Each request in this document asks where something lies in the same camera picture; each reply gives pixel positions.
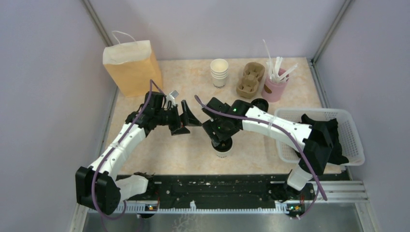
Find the white paper cup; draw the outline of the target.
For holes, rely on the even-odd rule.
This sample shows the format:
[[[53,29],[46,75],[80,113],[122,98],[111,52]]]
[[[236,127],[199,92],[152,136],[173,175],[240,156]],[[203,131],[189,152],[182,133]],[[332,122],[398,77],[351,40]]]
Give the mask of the white paper cup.
[[[232,155],[232,148],[231,149],[229,149],[229,150],[224,150],[224,151],[221,151],[221,150],[215,150],[215,153],[216,153],[216,155],[217,155],[217,157],[219,157],[219,158],[226,158],[226,157],[229,157],[229,156],[231,156]]]

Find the black plastic cup lid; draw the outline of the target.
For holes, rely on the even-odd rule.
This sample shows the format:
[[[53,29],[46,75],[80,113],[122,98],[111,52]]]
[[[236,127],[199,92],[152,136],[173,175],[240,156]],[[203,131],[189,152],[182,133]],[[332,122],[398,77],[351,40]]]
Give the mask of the black plastic cup lid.
[[[227,140],[220,141],[219,143],[212,141],[212,147],[218,152],[228,152],[233,147],[233,140],[229,138]]]

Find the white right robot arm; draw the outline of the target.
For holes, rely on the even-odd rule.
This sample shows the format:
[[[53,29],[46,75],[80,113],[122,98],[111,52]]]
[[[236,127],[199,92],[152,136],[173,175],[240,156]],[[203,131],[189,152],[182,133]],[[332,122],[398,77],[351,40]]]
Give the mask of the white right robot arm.
[[[268,136],[293,148],[299,155],[298,166],[291,170],[283,192],[289,199],[297,199],[306,183],[323,174],[332,155],[339,155],[337,121],[316,121],[307,115],[302,122],[292,122],[267,112],[268,103],[264,99],[253,102],[236,100],[232,105],[222,103],[213,97],[208,104],[196,100],[210,119],[203,128],[214,147],[229,141],[240,130]]]

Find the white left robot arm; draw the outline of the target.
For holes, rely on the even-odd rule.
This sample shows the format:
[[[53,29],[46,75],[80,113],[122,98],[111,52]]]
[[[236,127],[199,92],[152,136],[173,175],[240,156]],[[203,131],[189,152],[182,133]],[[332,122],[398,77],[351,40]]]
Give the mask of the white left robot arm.
[[[172,93],[148,92],[144,103],[128,115],[118,136],[88,167],[81,166],[75,173],[76,201],[78,204],[112,214],[120,202],[139,195],[151,199],[155,187],[149,175],[135,173],[117,179],[118,173],[134,149],[157,126],[167,126],[172,135],[189,134],[189,127],[200,127],[185,100],[181,102],[182,114]]]

